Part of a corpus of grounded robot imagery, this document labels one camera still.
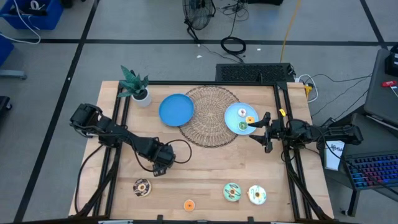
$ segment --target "wooden tabletop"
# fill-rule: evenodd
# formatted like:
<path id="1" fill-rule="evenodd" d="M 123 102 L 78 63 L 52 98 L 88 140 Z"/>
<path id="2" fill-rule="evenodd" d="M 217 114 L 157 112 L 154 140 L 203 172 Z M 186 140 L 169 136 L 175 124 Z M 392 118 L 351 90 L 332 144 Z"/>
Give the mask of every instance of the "wooden tabletop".
<path id="1" fill-rule="evenodd" d="M 97 105 L 105 116 L 112 117 L 114 99 L 118 82 L 103 82 Z M 178 128 L 164 125 L 158 115 L 159 105 L 164 98 L 173 93 L 186 93 L 195 86 L 149 85 L 152 103 L 149 107 L 140 108 L 131 101 L 127 117 L 128 130 L 138 136 L 160 137 L 161 142 L 183 139 Z M 289 97 L 294 118 L 311 123 L 307 99 L 301 83 L 288 83 Z M 250 104 L 263 116 L 271 112 L 272 119 L 277 119 L 274 92 L 268 86 L 224 86 L 232 91 L 240 102 Z M 283 94 L 280 93 L 284 106 Z M 119 110 L 121 119 L 124 100 Z M 257 129 L 254 134 L 264 134 Z M 113 198 L 111 218 L 155 220 L 163 215 L 165 220 L 213 220 L 213 221 L 246 221 L 249 216 L 255 221 L 292 222 L 294 220 L 285 164 L 280 159 L 282 144 L 272 140 L 274 149 L 270 154 L 248 136 L 238 136 L 232 143 L 218 148 L 204 148 L 191 144 L 192 159 L 186 164 L 174 164 L 165 175 L 154 177 L 152 173 L 142 170 L 137 164 L 131 147 L 123 144 L 118 178 Z M 85 150 L 85 159 L 99 146 L 96 138 L 89 139 Z M 183 142 L 172 144 L 177 159 L 188 157 L 189 151 Z M 315 150 L 315 144 L 308 145 Z M 308 150 L 301 150 L 302 164 L 307 189 L 325 213 L 333 217 L 328 189 L 319 156 Z M 78 194 L 78 207 L 88 201 L 98 186 L 104 149 L 94 155 L 83 169 Z M 152 166 L 144 159 L 143 165 Z M 137 197 L 132 186 L 139 178 L 152 183 L 152 192 L 146 197 Z M 243 195 L 238 202 L 229 202 L 223 196 L 223 187 L 228 182 L 240 185 Z M 246 195 L 252 185 L 260 185 L 267 192 L 263 205 L 254 205 Z M 296 190 L 299 202 L 301 193 Z M 195 202 L 195 210 L 186 212 L 183 203 L 187 199 Z M 104 213 L 106 200 L 102 200 L 101 213 Z M 305 217 L 302 203 L 300 213 Z M 70 214 L 75 210 L 71 206 Z"/>

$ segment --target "blue bin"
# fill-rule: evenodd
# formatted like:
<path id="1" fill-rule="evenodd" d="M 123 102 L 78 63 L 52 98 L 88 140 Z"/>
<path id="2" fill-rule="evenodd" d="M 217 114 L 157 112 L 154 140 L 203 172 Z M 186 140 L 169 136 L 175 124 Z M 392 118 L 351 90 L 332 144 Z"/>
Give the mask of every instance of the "blue bin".
<path id="1" fill-rule="evenodd" d="M 30 0 L 16 0 L 18 7 L 21 8 L 25 4 L 30 3 Z M 41 5 L 44 3 L 47 6 L 47 16 L 31 16 L 28 20 L 27 15 L 22 15 L 23 20 L 30 26 L 30 28 L 52 30 L 57 26 L 58 21 L 63 12 L 63 7 L 60 4 L 60 0 L 37 0 Z M 25 24 L 21 21 L 18 15 L 8 14 L 9 10 L 14 5 L 14 0 L 7 0 L 2 9 L 0 10 L 0 17 L 3 17 L 13 28 L 15 29 L 28 29 Z"/>
<path id="2" fill-rule="evenodd" d="M 4 63 L 13 49 L 14 45 L 9 40 L 0 36 L 0 66 Z"/>

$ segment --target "colorful keyboard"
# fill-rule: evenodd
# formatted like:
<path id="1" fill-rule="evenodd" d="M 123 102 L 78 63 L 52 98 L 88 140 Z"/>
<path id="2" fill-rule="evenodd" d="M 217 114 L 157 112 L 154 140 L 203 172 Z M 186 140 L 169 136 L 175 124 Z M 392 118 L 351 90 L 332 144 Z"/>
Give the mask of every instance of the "colorful keyboard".
<path id="1" fill-rule="evenodd" d="M 356 189 L 365 190 L 383 187 L 372 178 L 389 187 L 398 186 L 398 154 L 346 160 L 353 165 L 346 164 L 346 169 L 350 173 L 351 183 Z"/>

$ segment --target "black fan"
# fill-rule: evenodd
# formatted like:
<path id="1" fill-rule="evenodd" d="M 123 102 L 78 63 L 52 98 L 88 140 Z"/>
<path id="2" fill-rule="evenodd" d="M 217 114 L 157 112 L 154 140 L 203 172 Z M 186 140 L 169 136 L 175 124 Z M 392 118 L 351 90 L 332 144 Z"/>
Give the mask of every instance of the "black fan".
<path id="1" fill-rule="evenodd" d="M 210 18 L 216 13 L 213 0 L 182 0 L 185 22 L 188 25 L 187 32 L 195 41 L 199 41 L 194 30 L 205 28 Z"/>

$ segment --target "keyboard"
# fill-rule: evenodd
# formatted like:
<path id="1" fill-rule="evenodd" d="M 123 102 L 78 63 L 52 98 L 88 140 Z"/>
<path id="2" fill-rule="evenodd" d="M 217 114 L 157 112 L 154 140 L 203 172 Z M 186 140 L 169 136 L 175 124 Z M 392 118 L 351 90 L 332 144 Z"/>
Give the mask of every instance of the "keyboard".
<path id="1" fill-rule="evenodd" d="M 218 82 L 294 82 L 294 70 L 289 63 L 217 64 Z"/>
<path id="2" fill-rule="evenodd" d="M 346 161 L 353 165 L 345 163 L 346 170 L 351 177 L 351 183 L 357 190 L 383 187 L 362 172 L 389 187 L 398 186 L 398 154 L 359 157 L 346 159 Z"/>

